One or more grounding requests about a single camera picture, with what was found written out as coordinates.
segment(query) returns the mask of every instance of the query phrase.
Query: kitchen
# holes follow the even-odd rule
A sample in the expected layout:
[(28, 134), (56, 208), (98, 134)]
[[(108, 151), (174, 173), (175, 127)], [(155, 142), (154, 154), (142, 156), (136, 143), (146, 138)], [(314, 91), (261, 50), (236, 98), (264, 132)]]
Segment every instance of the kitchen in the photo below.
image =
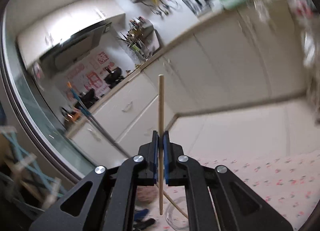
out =
[[(36, 6), (36, 0), (28, 1)], [(10, 19), (27, 7), (27, 0), (12, 0), (7, 7), (8, 27), (26, 70), (60, 124), (74, 117), (67, 130), (59, 129), (94, 165), (116, 166), (124, 157), (73, 111), (76, 101), (68, 81), (78, 94), (95, 89), (90, 111), (131, 155), (156, 129), (159, 74), (165, 77), (166, 129), (179, 117), (305, 93), (300, 29), (286, 0), (137, 1), (52, 0), (46, 10), (27, 12), (29, 23), (21, 24)], [(257, 3), (268, 10), (269, 19), (261, 19)], [(153, 25), (159, 45), (142, 58), (123, 41), (139, 17)], [(71, 51), (85, 33), (99, 40)], [(66, 61), (68, 51), (74, 54), (71, 62)], [(105, 67), (121, 69), (112, 87), (104, 80), (110, 74)]]

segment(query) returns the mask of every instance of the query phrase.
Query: blue mop handle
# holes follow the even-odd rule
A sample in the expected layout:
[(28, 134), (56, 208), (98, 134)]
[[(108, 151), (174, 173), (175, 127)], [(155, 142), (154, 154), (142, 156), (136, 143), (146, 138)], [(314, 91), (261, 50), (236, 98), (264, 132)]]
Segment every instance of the blue mop handle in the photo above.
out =
[(81, 107), (80, 107), (80, 111), (86, 116), (89, 117), (92, 114), (89, 112), (89, 110), (86, 108), (86, 106), (83, 104), (83, 102), (81, 101), (80, 97), (77, 95), (76, 91), (73, 90), (71, 83), (68, 82), (68, 87), (70, 88), (71, 93), (73, 94), (73, 97), (80, 103)]

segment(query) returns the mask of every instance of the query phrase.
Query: wooden stick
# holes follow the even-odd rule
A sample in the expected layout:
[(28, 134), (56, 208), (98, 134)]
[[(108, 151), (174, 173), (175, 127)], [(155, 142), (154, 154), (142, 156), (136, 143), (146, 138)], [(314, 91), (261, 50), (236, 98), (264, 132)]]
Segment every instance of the wooden stick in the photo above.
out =
[[(158, 134), (162, 139), (164, 131), (164, 76), (158, 78)], [(159, 212), (163, 214), (163, 145), (159, 146), (158, 153), (158, 182), (159, 182)]]
[(163, 191), (163, 194), (164, 194), (164, 196), (169, 200), (169, 202), (170, 202), (181, 214), (183, 214), (187, 219), (189, 219), (189, 218), (188, 218), (188, 215), (181, 209), (181, 207), (179, 207), (179, 206), (177, 205), (177, 203), (175, 203), (175, 202), (173, 201), (172, 198), (170, 198), (170, 196), (168, 195), (167, 192)]
[(21, 180), (22, 180), (22, 173), (25, 170), (25, 168), (34, 162), (36, 160), (37, 156), (34, 155), (33, 153), (29, 154), (28, 156), (24, 157), (22, 160), (18, 161), (10, 170), (12, 171), (11, 173), (11, 178), (13, 182), (8, 185), (7, 191), (6, 191), (6, 198), (7, 200), (11, 201), (11, 198), (14, 195), (14, 191), (16, 189), (20, 188), (21, 185)]
[(57, 201), (58, 192), (59, 192), (60, 185), (61, 185), (61, 179), (55, 178), (54, 180), (55, 181), (51, 185), (52, 190), (51, 190), (50, 194), (47, 195), (47, 198), (45, 199), (45, 201), (42, 205), (43, 210), (48, 209)]

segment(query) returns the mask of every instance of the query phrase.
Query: cabinet door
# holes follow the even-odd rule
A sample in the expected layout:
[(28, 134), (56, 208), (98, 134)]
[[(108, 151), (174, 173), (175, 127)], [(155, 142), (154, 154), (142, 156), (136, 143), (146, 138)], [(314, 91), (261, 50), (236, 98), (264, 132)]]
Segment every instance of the cabinet door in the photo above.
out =
[(230, 91), (232, 104), (268, 97), (262, 58), (237, 12), (195, 34)]
[(23, 63), (27, 69), (52, 47), (42, 21), (34, 23), (20, 33), (17, 41)]
[(113, 0), (90, 0), (93, 8), (100, 12), (106, 19), (118, 22), (124, 11)]
[(113, 168), (126, 160), (126, 157), (89, 123), (85, 123), (72, 140), (94, 164)]
[[(164, 105), (164, 128), (172, 120), (174, 114), (167, 104)], [(139, 115), (139, 118), (117, 140), (119, 145), (131, 156), (137, 155), (139, 147), (152, 140), (153, 131), (158, 126), (158, 97)]]
[(148, 65), (143, 72), (148, 76), (156, 91), (158, 91), (158, 75), (164, 75), (164, 100), (175, 114), (199, 109), (195, 99), (164, 57)]
[(73, 18), (77, 31), (104, 20), (103, 14), (96, 11), (91, 0), (80, 0), (66, 7)]
[(192, 35), (164, 55), (200, 109), (215, 109), (229, 104), (228, 89), (220, 71), (212, 65)]
[(266, 5), (270, 21), (262, 22), (252, 8), (239, 12), (262, 53), (272, 97), (305, 90), (300, 32), (295, 28), (288, 4), (279, 0)]
[(44, 27), (53, 46), (67, 40), (75, 32), (75, 22), (63, 8), (43, 18)]
[(139, 74), (95, 111), (94, 117), (116, 139), (155, 97), (148, 78)]

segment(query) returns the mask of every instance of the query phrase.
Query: red poster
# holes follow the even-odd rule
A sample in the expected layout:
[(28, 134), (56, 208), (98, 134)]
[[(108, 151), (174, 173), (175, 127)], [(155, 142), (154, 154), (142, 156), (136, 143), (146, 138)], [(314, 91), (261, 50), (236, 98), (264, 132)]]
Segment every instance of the red poster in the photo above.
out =
[(96, 72), (91, 71), (87, 75), (88, 83), (85, 84), (85, 88), (89, 91), (91, 88), (94, 88), (95, 90), (99, 89), (103, 85), (103, 81), (101, 78), (97, 75)]
[(109, 57), (105, 52), (100, 52), (98, 54), (98, 62), (102, 65), (103, 63), (107, 62), (109, 60)]

